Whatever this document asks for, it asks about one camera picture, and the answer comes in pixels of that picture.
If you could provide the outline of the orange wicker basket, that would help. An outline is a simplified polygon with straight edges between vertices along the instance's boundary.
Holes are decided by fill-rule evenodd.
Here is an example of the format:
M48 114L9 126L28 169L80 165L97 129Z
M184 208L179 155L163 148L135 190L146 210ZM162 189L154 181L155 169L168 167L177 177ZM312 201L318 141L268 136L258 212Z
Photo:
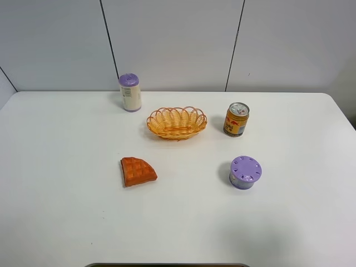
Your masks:
M162 107L152 111L146 120L154 135L167 140L187 140L206 128L207 117L199 108Z

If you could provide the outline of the purple lidded air freshener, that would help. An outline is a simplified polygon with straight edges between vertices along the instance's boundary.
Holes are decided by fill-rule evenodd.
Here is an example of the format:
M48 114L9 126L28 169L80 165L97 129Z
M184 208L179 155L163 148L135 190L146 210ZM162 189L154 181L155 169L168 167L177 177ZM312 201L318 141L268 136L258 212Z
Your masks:
M230 164L229 181L237 189L250 189L261 178L261 175L261 165L252 157L239 156Z

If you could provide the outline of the orange waffle piece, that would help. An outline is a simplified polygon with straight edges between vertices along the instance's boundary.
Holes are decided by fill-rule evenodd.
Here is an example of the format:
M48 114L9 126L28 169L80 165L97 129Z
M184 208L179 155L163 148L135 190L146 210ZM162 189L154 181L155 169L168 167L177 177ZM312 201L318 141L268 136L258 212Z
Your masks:
M157 174L145 160L135 157L124 157L120 161L123 172L124 187L155 181Z

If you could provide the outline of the cream bottle with purple cap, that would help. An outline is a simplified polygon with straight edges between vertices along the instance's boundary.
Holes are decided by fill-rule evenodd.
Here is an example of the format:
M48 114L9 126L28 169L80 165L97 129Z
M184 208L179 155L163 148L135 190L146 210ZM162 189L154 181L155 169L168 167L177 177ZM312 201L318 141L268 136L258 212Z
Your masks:
M123 108L128 112L136 112L142 106L139 78L134 73L126 73L119 78Z

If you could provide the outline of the gold energy drink can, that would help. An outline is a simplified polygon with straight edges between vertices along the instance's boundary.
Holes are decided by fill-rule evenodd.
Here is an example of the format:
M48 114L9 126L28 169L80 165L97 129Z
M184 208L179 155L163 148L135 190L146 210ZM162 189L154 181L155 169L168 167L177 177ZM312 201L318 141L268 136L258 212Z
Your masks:
M232 103L226 113L224 132L231 137L239 137L244 133L249 119L250 109L241 102Z

